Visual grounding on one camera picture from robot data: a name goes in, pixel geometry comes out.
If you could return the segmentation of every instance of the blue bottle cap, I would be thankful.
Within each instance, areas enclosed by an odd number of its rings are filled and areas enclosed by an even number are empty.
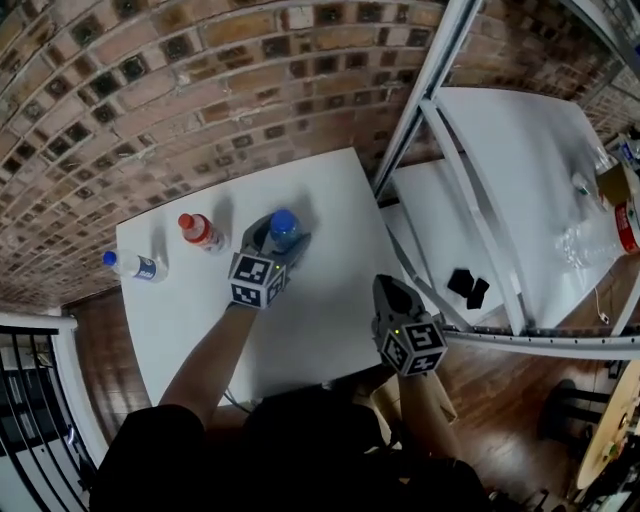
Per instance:
[[[296,216],[283,208],[276,211],[271,217],[271,231],[275,233],[288,233],[296,226]]]
[[[113,251],[107,251],[102,255],[102,263],[104,263],[105,265],[109,265],[110,267],[115,265],[117,261],[118,256]]]

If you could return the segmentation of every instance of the red bottle cap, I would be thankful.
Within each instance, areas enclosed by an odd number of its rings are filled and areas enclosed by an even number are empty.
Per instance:
[[[195,223],[196,221],[193,220],[193,216],[189,215],[188,213],[183,213],[178,218],[178,225],[182,229],[191,229]]]

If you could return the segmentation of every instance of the black shirt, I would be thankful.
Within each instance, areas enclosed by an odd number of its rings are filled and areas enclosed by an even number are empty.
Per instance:
[[[370,409],[316,393],[264,401],[239,446],[211,450],[200,420],[173,405],[130,414],[98,470],[91,511],[213,510],[258,505],[309,509],[418,506],[490,510],[482,484],[461,461],[408,462],[382,445]]]

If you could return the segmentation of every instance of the plastic bottle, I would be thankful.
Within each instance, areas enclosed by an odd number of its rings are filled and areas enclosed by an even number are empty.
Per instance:
[[[162,262],[139,256],[127,249],[105,252],[102,262],[121,277],[142,279],[151,283],[164,281],[168,274],[167,267]]]
[[[216,229],[204,215],[183,213],[178,218],[183,238],[211,254],[217,254],[226,246],[226,238],[222,231]]]
[[[588,268],[613,263],[624,254],[638,252],[637,204],[640,204],[640,195],[568,228],[556,241],[562,259],[572,268]]]
[[[270,233],[276,249],[286,252],[300,236],[300,223],[290,210],[283,208],[271,216]]]

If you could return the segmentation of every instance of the white bottle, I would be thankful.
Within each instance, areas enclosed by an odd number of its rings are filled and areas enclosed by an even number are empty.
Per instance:
[[[164,281],[168,274],[167,267],[161,261],[139,256],[127,249],[105,252],[102,256],[102,262],[121,277],[141,279],[152,283]]]
[[[556,250],[572,268],[613,264],[624,254],[640,250],[640,195],[607,212],[592,215],[569,227],[557,240]]]

